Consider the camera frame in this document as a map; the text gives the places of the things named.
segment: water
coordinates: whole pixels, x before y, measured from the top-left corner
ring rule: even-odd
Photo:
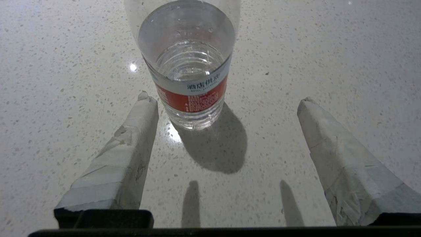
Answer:
[[[162,96],[160,93],[165,90],[158,89],[172,122],[194,130],[210,126],[221,112],[225,87],[215,95],[218,100],[210,102],[214,103],[211,107],[198,112],[191,112],[192,106],[187,103],[185,108],[172,106],[174,101],[170,94],[193,96],[189,97],[190,102],[191,98],[199,96],[191,95],[183,88],[200,84],[213,75],[225,77],[228,73],[235,31],[227,16],[202,1],[174,1],[146,18],[138,39],[155,83],[166,85],[162,87],[170,91]]]

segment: bottle label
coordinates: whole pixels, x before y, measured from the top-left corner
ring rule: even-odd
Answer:
[[[200,112],[213,106],[225,95],[231,56],[211,74],[194,81],[171,81],[148,63],[159,97],[172,108],[183,112]]]

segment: clear plastic bottle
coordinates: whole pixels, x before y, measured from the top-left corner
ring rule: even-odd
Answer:
[[[200,130],[218,118],[240,0],[125,0],[131,29],[173,123]]]

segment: white quartz countertop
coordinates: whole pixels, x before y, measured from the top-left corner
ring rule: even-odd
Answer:
[[[296,116],[307,96],[421,192],[421,1],[241,10],[214,133],[179,135],[158,105],[141,203],[155,227],[334,225]],[[0,1],[1,236],[57,227],[53,208],[141,90],[157,98],[124,1]]]

